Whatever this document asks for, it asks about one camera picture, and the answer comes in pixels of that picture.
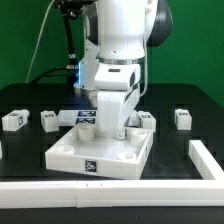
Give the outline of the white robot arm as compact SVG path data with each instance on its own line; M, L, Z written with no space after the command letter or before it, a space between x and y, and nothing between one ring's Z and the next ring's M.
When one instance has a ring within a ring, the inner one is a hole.
M167 0L95 0L84 11L85 53L74 89L97 109L98 128L125 137L148 82L147 49L172 31Z

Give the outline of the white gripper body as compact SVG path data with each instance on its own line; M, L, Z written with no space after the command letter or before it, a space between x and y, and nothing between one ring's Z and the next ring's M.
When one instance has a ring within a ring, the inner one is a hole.
M128 90L97 90L97 110L99 126L105 131L117 132L121 130L140 98L139 64L131 64L138 68L136 83Z

